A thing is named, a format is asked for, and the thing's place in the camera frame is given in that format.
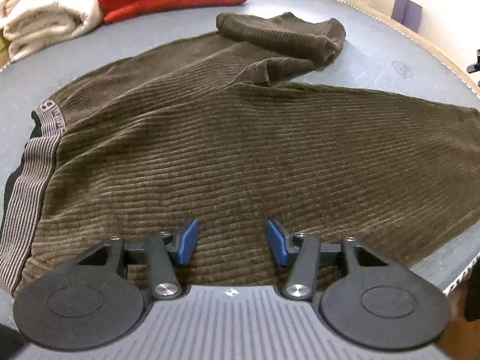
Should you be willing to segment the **beige folded blanket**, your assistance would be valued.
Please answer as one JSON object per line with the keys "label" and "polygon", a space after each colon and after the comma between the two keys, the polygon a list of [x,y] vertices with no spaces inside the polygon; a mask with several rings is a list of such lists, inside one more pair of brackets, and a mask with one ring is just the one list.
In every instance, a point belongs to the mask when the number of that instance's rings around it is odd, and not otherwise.
{"label": "beige folded blanket", "polygon": [[1,0],[1,33],[12,63],[78,38],[103,22],[98,0]]}

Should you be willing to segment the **brown corduroy pants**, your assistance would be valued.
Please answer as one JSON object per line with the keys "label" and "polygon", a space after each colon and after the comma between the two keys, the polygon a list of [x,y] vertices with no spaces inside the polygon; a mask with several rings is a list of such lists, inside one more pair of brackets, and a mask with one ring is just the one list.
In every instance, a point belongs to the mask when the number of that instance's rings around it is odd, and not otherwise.
{"label": "brown corduroy pants", "polygon": [[479,220],[479,111],[297,78],[336,19],[222,13],[216,31],[92,71],[32,113],[5,190],[1,287],[118,235],[199,221],[183,284],[275,284],[268,219],[414,264]]}

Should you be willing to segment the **purple wall panel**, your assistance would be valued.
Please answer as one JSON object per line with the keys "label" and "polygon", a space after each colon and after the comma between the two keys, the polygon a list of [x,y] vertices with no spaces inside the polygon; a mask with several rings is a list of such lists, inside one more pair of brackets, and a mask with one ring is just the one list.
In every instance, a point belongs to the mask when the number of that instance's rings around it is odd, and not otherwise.
{"label": "purple wall panel", "polygon": [[391,18],[417,33],[422,21],[422,6],[411,0],[394,0]]}

